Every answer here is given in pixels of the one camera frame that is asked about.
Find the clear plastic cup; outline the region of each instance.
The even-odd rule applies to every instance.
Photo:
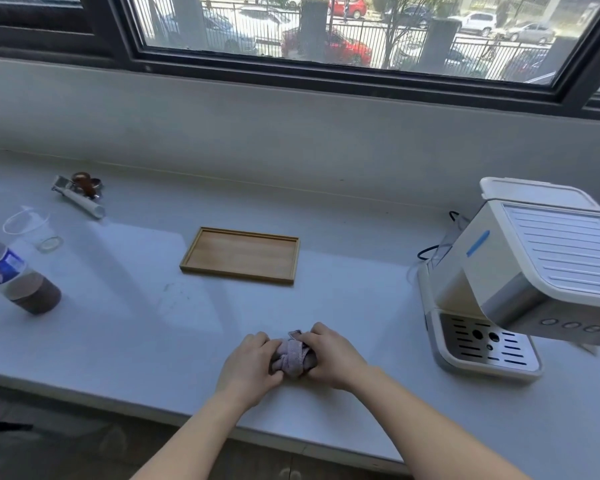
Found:
[[[2,230],[10,235],[22,237],[33,244],[41,253],[50,253],[63,243],[62,237],[49,225],[50,214],[42,209],[25,209],[9,217]]]

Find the red car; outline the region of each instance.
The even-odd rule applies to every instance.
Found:
[[[282,37],[281,51],[283,57],[297,53],[298,29],[286,31]],[[369,67],[371,64],[371,49],[359,40],[344,37],[339,31],[332,30],[326,33],[324,43],[324,62],[329,64],[345,64]]]
[[[349,0],[348,16],[352,16],[356,20],[367,14],[367,4],[364,0]],[[336,0],[336,8],[333,10],[334,16],[344,15],[344,0]]]

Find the cloth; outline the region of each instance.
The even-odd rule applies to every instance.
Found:
[[[304,342],[296,339],[300,333],[300,330],[290,331],[291,338],[282,339],[282,343],[272,357],[273,372],[282,371],[286,376],[295,379],[318,365],[315,352]]]

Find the rectangular tray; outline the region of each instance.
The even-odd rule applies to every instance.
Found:
[[[200,227],[180,269],[293,284],[299,250],[297,237]]]

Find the white espresso machine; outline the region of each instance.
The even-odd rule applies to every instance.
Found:
[[[531,336],[600,346],[600,206],[545,182],[480,186],[480,211],[418,270],[429,340],[446,369],[534,380]]]

